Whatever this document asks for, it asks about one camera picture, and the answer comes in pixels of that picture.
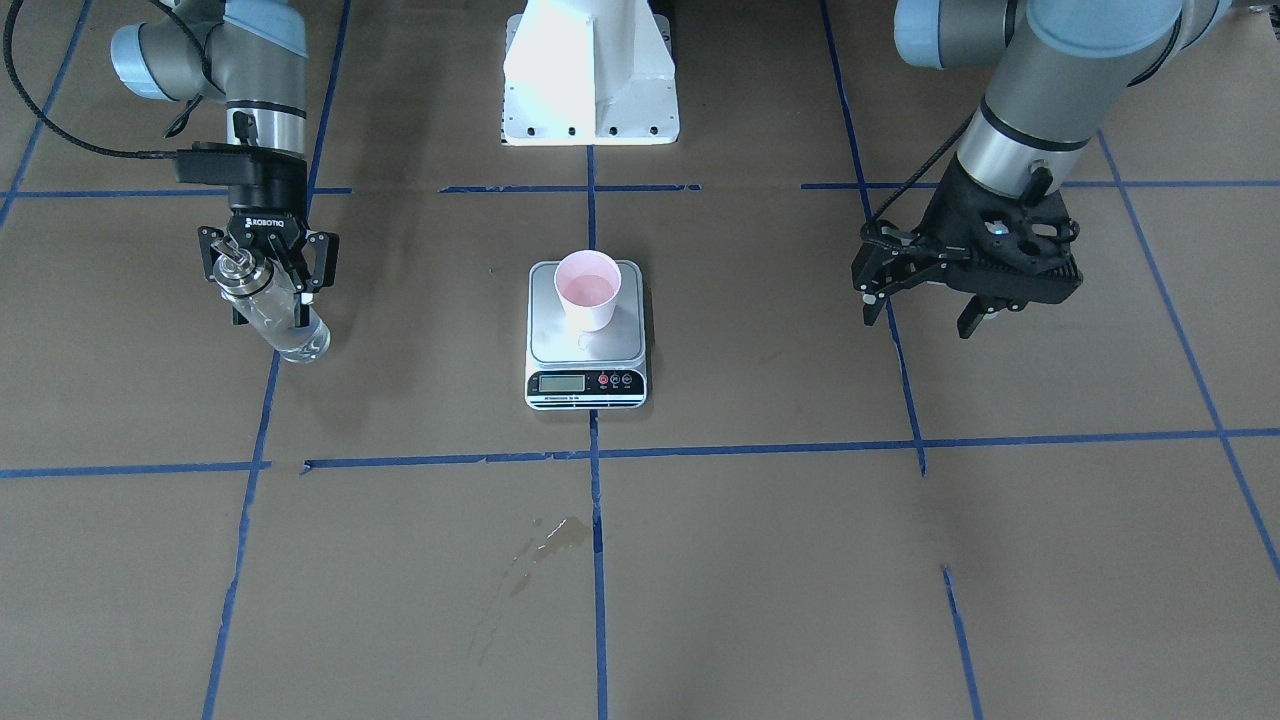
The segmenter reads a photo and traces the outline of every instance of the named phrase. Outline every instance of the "liquid spill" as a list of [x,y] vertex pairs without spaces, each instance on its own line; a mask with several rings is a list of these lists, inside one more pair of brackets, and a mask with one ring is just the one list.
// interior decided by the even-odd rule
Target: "liquid spill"
[[[534,528],[539,528],[541,524],[541,518],[534,520]],[[525,589],[529,588],[529,584],[534,582],[534,565],[552,557],[562,550],[585,544],[590,537],[591,529],[577,518],[570,516],[561,520],[559,524],[556,525],[556,529],[547,533],[541,544],[538,544],[536,538],[529,538],[529,541],[525,542],[520,551],[511,559],[511,562],[507,564],[507,568],[502,571],[502,577],[498,578],[493,592],[489,593],[489,597],[484,603],[480,623],[477,623],[475,629],[471,630],[471,644],[467,647],[467,657],[476,657],[476,666],[484,665],[485,657],[489,655],[489,650],[498,638],[498,628],[502,624],[503,616],[503,609],[499,602],[499,598],[503,594],[503,588],[511,588],[507,591],[507,600],[515,598],[517,594],[525,592]],[[480,646],[479,652],[476,652],[477,644]]]

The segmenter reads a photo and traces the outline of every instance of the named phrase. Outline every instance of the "scale platform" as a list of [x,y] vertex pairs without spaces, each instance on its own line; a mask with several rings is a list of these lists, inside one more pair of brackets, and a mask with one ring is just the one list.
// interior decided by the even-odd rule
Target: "scale platform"
[[534,410],[639,407],[649,397],[640,268],[618,260],[622,290],[608,325],[594,333],[566,327],[556,295],[558,261],[529,270],[525,402]]

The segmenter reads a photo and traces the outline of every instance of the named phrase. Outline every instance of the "white bracket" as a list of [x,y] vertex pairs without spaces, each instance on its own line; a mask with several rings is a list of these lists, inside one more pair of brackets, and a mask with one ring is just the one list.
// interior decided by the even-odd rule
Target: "white bracket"
[[508,145],[664,145],[680,136],[671,23],[646,0],[529,0],[507,20]]

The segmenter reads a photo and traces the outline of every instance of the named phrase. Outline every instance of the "black cable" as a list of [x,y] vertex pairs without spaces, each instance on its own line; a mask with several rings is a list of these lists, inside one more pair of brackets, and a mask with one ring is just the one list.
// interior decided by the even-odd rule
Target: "black cable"
[[[201,72],[205,76],[205,81],[209,82],[209,85],[211,85],[212,87],[215,87],[219,92],[223,92],[223,90],[218,87],[218,85],[210,77],[211,64],[209,60],[209,55],[205,53],[205,47],[200,44],[200,40],[196,38],[196,35],[191,32],[191,28],[187,27],[187,23],[184,23],[182,18],[179,18],[172,9],[164,5],[164,3],[160,3],[160,0],[150,0],[150,3],[157,6],[161,12],[164,12],[164,14],[169,17],[169,19],[173,20],[179,27],[179,29],[182,29],[183,35],[187,36],[187,40],[196,47],[196,51],[200,54]],[[18,79],[18,70],[13,63],[13,31],[18,23],[18,13],[22,12],[22,4],[23,0],[13,0],[9,4],[9,14],[5,17],[4,69],[9,74],[9,82],[13,83],[14,90],[18,91],[18,96],[22,97],[22,101],[27,105],[27,109],[31,110],[33,115],[40,118],[40,122],[42,122],[49,129],[51,129],[55,135],[58,135],[58,137],[61,137],[67,142],[70,142],[72,145],[82,147],[91,152],[97,152],[99,155],[106,155],[108,158],[122,158],[129,160],[172,160],[178,156],[178,154],[173,150],[113,150],[110,147],[102,147],[100,145],[93,145],[92,142],[87,142],[73,136],[72,133],[60,128],[58,123],[51,120],[49,115],[46,115],[44,110],[41,110],[38,105],[36,105],[36,101],[31,99],[31,94],[27,92],[26,86],[22,85],[20,79]],[[193,109],[195,109],[193,104],[188,105],[187,110],[182,115],[179,115],[179,120],[182,120],[182,124],[186,124],[186,115],[189,114],[189,111]]]
[[934,163],[937,163],[940,159],[942,159],[942,156],[947,154],[947,150],[951,150],[951,146],[955,145],[957,140],[960,140],[960,136],[964,135],[964,131],[968,128],[969,128],[969,119],[965,119],[965,122],[960,123],[960,127],[957,127],[956,131],[951,133],[951,137],[948,137],[946,142],[942,143],[941,147],[934,150],[933,155],[931,155],[929,159],[925,160],[924,164],[920,165],[920,168],[911,174],[911,177],[906,178],[906,182],[899,186],[899,188],[893,191],[893,195],[888,196],[888,200],[881,204],[879,209],[876,210],[874,214],[872,214],[872,219],[867,220],[867,224],[874,227],[876,222],[879,220],[881,215],[884,214],[884,210],[888,210],[890,205],[892,205],[899,197],[902,197],[904,192],[911,190],[911,187],[915,186],[915,183],[924,177],[924,173],[929,172],[929,168],[932,168]]

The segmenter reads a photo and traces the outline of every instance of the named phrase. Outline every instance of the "scale control panel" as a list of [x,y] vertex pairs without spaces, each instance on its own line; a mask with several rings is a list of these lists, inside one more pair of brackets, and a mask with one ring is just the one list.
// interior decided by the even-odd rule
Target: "scale control panel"
[[645,379],[622,369],[547,370],[529,377],[525,396],[540,410],[635,407],[645,400]]

